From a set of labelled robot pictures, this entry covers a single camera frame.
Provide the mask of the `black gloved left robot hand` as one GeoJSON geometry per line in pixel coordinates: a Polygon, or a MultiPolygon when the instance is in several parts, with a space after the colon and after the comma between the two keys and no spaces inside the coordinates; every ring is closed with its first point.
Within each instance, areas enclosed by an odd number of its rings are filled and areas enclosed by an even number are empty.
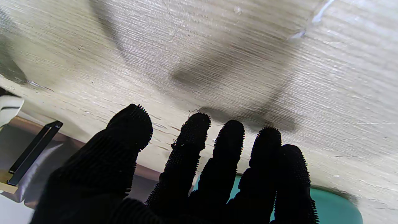
{"type": "Polygon", "coordinates": [[[50,174],[32,224],[318,224],[310,177],[301,150],[263,128],[251,151],[239,192],[230,199],[243,150],[244,126],[230,120],[213,156],[190,191],[211,120],[196,113],[183,124],[145,203],[128,198],[138,154],[153,127],[140,105],[130,104],[61,167],[50,174]]]}

